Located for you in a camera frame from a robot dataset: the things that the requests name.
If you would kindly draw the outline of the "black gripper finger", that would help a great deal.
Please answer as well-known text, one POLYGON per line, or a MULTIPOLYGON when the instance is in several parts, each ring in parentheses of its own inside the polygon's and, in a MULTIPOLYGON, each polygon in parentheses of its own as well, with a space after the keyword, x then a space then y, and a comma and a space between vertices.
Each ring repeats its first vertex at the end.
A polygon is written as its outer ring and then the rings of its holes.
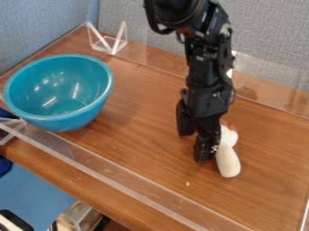
POLYGON ((195 120, 197 132, 192 146, 193 160, 204 162, 214 158, 220 142, 220 115, 200 117, 195 120))
POLYGON ((191 111, 183 100, 180 100, 176 104, 176 127, 179 136, 189 136, 195 133, 191 111))

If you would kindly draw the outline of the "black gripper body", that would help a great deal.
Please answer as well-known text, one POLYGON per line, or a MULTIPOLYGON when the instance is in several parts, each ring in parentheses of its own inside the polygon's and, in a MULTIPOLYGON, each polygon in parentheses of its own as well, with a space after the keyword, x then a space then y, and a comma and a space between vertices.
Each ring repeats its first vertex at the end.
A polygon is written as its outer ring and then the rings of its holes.
POLYGON ((222 116, 228 111, 235 93, 231 71, 232 60, 191 56, 185 88, 179 91, 179 109, 192 118, 222 116))

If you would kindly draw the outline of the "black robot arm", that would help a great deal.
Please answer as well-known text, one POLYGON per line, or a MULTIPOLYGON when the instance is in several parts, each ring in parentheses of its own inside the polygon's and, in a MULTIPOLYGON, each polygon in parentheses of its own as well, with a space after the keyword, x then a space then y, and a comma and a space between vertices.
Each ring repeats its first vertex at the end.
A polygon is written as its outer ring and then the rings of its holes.
POLYGON ((193 160, 214 158, 222 141, 220 116, 236 96, 228 71, 232 29, 216 0, 143 0, 153 32, 173 33, 184 46, 188 75, 179 91, 176 125, 180 136, 195 135, 193 160))

